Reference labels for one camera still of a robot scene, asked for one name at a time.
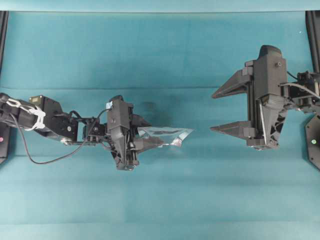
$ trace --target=teal tablecloth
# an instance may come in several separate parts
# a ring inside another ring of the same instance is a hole
[[[83,116],[122,94],[154,126],[195,131],[182,148],[144,152],[124,172],[98,146],[34,165],[14,129],[0,166],[0,240],[318,239],[309,117],[289,112],[277,150],[255,151],[209,130],[246,119],[245,95],[211,94],[263,44],[280,48],[292,73],[312,71],[302,11],[11,12],[0,91],[26,100],[43,94]],[[26,139],[38,161],[73,149],[35,132]]]

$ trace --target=black cable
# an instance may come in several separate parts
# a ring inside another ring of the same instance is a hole
[[[298,80],[298,78],[296,76],[294,76],[293,74],[291,74],[289,71],[286,71],[286,73],[289,74],[289,76],[294,78],[295,80]]]
[[[82,117],[80,116],[80,114],[77,111],[72,110],[71,112],[69,112],[70,118],[72,117],[72,114],[76,115],[76,117],[78,119],[82,119]]]
[[[89,131],[88,131],[89,133],[90,133],[90,132],[92,131],[92,129],[94,128],[94,126],[95,126],[96,122],[98,121],[98,119],[100,118],[100,116],[101,116],[104,112],[106,112],[106,111],[107,111],[107,109],[104,109],[103,111],[101,111],[101,112],[99,113],[98,117],[94,120],[93,124],[91,125],[91,127],[90,127],[90,129],[89,129]],[[15,125],[16,125],[19,133],[20,133],[20,135],[21,135],[21,138],[22,138],[22,141],[23,141],[23,144],[24,144],[24,149],[25,149],[26,154],[27,154],[27,156],[29,157],[30,161],[33,162],[34,164],[50,164],[50,163],[59,161],[59,160],[61,160],[61,159],[68,158],[68,157],[74,155],[75,153],[77,153],[77,152],[80,150],[80,148],[82,148],[82,147],[85,145],[85,143],[87,142],[87,138],[86,138],[86,139],[84,139],[84,141],[81,143],[81,145],[78,146],[74,151],[70,152],[70,153],[67,154],[67,155],[58,157],[58,158],[56,158],[56,159],[53,159],[53,160],[50,160],[50,161],[44,161],[44,162],[34,161],[34,160],[32,159],[32,157],[31,157],[30,153],[29,153],[28,146],[27,146],[27,142],[26,142],[26,139],[25,139],[25,135],[24,135],[23,131],[21,130],[21,128],[20,128],[20,126],[19,126],[19,123],[18,123],[16,117],[15,117],[12,113],[10,113],[10,116],[12,117],[12,119],[13,119],[13,121],[14,121],[14,123],[15,123]]]

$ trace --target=white cable tie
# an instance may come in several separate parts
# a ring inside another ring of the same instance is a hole
[[[26,131],[32,131],[35,129],[44,129],[46,127],[44,125],[44,118],[46,116],[46,113],[44,111],[42,111],[40,107],[38,107],[38,106],[35,106],[35,107],[36,107],[36,109],[31,108],[28,111],[30,112],[30,114],[37,116],[36,122],[31,128],[24,129]]]

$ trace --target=wire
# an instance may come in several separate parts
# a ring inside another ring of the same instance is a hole
[[[289,71],[286,71],[286,73],[289,74],[289,76],[294,78],[295,80],[298,80],[298,78],[296,76],[294,76],[293,74],[291,74]]]
[[[94,126],[95,126],[96,122],[98,121],[98,119],[100,118],[100,116],[101,116],[104,112],[106,112],[106,111],[107,111],[107,109],[104,109],[103,111],[101,111],[101,112],[99,113],[99,115],[98,115],[97,118],[94,120],[93,124],[91,125],[91,127],[90,127],[90,129],[89,129],[89,131],[88,131],[89,133],[90,133],[90,132],[92,131],[92,129],[94,128]],[[20,133],[20,135],[21,135],[21,138],[22,138],[22,141],[23,141],[23,145],[24,145],[24,149],[25,149],[26,154],[27,154],[27,156],[29,157],[30,161],[33,162],[34,164],[39,164],[39,165],[42,165],[42,164],[51,164],[51,163],[56,162],[56,161],[59,161],[59,160],[61,160],[61,159],[65,159],[65,158],[71,157],[72,155],[76,154],[76,153],[85,145],[85,143],[87,142],[87,138],[85,138],[84,141],[81,143],[80,146],[78,146],[74,151],[70,152],[70,153],[67,154],[67,155],[58,157],[58,158],[53,159],[53,160],[50,160],[50,161],[37,162],[37,161],[35,161],[35,160],[32,159],[32,157],[31,157],[31,155],[30,155],[30,153],[29,153],[28,146],[27,146],[27,142],[26,142],[26,139],[25,139],[25,135],[24,135],[23,131],[21,130],[21,128],[20,128],[20,126],[19,126],[19,123],[18,123],[16,117],[15,117],[12,113],[10,113],[10,116],[12,117],[12,119],[13,119],[13,121],[14,121],[14,123],[15,123],[15,125],[16,125],[19,133]]]
[[[288,83],[282,83],[280,85],[281,86],[292,86],[292,87],[299,88],[299,89],[301,89],[303,91],[306,91],[307,93],[311,94],[312,96],[314,96],[315,98],[320,100],[320,96],[318,96],[316,93],[314,93],[313,91],[309,90],[308,88],[306,88],[304,86],[301,86],[301,85],[299,85],[297,83],[288,82]]]
[[[76,115],[76,117],[78,119],[82,119],[82,117],[80,116],[80,114],[77,111],[72,110],[71,112],[69,112],[70,117],[72,117],[72,114]]]

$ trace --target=robotic arm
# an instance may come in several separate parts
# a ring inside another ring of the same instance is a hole
[[[296,82],[288,82],[287,74],[295,78]],[[263,45],[256,60],[246,62],[243,69],[237,71],[212,95],[212,98],[217,99],[246,93],[248,120],[214,126],[211,130],[244,139],[247,146],[257,150],[274,149],[279,146],[278,140],[287,111],[295,109],[305,114],[316,114],[311,122],[317,122],[320,131],[319,83],[319,73],[306,71],[298,73],[297,77],[291,75],[287,72],[286,60],[280,49]],[[320,147],[311,144],[317,142],[319,135],[309,140],[310,127],[308,123],[306,137],[309,159],[320,168]]]
[[[133,108],[133,104],[125,102],[119,95],[106,104],[106,109],[98,117],[83,118],[76,111],[63,112],[59,102],[43,95],[30,97],[29,102],[26,102],[0,93],[0,123],[18,128],[30,160],[37,164],[51,163],[69,157],[85,145],[100,144],[111,152],[118,170],[133,170],[139,165],[137,154],[164,144],[157,136],[139,136],[138,128],[150,127],[151,124],[134,114]],[[107,123],[100,123],[100,116],[104,112],[107,114]],[[82,141],[77,141],[79,123],[84,124]],[[79,147],[55,160],[35,162],[28,152],[21,129],[33,130],[43,137]]]

